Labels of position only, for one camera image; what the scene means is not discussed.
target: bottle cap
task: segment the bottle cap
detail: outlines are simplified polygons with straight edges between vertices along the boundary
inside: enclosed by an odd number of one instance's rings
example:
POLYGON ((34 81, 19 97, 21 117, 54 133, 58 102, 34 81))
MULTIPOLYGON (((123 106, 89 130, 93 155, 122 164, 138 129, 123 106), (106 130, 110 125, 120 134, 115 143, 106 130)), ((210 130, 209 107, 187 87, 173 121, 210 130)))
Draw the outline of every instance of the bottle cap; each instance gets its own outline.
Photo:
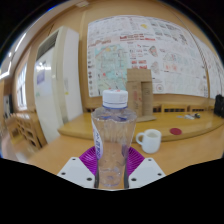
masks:
POLYGON ((103 91, 103 106, 112 109, 127 107, 128 92, 125 90, 112 89, 103 91))

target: wooden floor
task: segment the wooden floor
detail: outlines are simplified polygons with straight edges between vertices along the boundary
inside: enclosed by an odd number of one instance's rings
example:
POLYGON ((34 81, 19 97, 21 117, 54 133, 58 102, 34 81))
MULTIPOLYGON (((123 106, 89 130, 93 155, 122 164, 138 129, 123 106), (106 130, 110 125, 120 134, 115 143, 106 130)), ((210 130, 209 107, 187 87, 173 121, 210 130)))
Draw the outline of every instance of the wooden floor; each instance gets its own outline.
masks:
POLYGON ((1 148, 4 159, 22 163, 27 163, 27 160, 39 151, 21 135, 11 140, 7 131, 2 136, 1 148))

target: poster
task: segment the poster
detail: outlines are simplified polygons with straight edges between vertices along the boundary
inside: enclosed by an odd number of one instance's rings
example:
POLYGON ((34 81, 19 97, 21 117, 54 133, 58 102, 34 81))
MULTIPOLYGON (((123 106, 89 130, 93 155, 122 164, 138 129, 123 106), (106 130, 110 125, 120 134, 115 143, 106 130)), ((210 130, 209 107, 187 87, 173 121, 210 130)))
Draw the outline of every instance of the poster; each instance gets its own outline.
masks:
POLYGON ((202 50, 209 74, 210 98, 215 99, 216 95, 224 95, 224 69, 214 53, 197 37, 195 37, 202 50))
POLYGON ((143 16, 114 16, 89 23, 89 96, 125 90, 127 69, 151 69, 154 94, 208 96, 205 68, 187 30, 143 16))

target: cup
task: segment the cup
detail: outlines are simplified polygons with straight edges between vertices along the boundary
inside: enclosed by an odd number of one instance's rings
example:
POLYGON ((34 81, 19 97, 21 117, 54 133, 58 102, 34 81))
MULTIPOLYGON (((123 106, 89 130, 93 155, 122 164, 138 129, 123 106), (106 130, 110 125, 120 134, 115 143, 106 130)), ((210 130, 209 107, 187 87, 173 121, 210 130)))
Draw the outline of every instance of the cup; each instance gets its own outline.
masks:
POLYGON ((161 143, 162 134, 155 129, 148 129, 144 133, 140 132, 136 136, 136 142, 142 146, 142 149, 146 153, 155 153, 158 151, 161 143))

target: wooden counter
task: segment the wooden counter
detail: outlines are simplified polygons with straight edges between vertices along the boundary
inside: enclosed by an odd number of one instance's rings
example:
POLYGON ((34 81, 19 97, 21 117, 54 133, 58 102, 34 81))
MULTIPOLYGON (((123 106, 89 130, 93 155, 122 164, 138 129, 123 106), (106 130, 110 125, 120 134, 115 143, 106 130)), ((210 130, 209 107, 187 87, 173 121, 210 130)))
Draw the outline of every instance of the wooden counter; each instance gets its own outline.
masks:
MULTIPOLYGON (((133 142, 136 142, 135 137, 139 132, 144 132, 147 129, 159 130, 162 133, 162 141, 166 142, 199 136, 224 124, 224 119, 216 116, 212 111, 200 112, 201 118, 194 120, 177 117, 178 115, 184 116, 186 114, 189 114, 189 112, 155 113, 156 120, 136 124, 133 142), (169 131, 171 128, 181 129, 182 134, 171 134, 169 131)), ((59 128, 58 131, 61 135, 92 140, 91 114, 82 114, 59 128)))
MULTIPOLYGON (((62 135, 34 154, 28 164, 57 175, 69 158, 81 156, 93 145, 92 140, 62 135)), ((154 154, 145 153, 137 143, 131 146, 145 158, 152 157, 163 172, 170 175, 187 166, 221 158, 224 150, 224 125, 194 138, 162 142, 154 154)))

